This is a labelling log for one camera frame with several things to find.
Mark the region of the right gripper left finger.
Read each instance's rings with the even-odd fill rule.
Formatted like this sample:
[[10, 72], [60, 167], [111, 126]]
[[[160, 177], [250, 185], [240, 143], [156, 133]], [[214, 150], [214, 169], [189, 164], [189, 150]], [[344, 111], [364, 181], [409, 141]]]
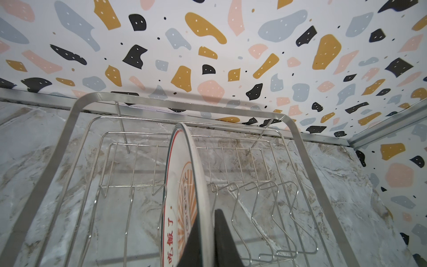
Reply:
[[179, 260], [178, 267], [201, 267], [201, 244], [200, 244], [200, 231], [199, 224], [194, 223], [190, 236], [185, 245], [183, 255]]

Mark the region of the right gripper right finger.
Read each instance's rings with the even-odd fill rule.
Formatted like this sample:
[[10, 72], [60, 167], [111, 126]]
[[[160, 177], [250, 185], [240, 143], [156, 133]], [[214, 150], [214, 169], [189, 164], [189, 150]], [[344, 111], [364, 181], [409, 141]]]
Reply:
[[221, 209], [214, 212], [215, 266], [244, 267]]

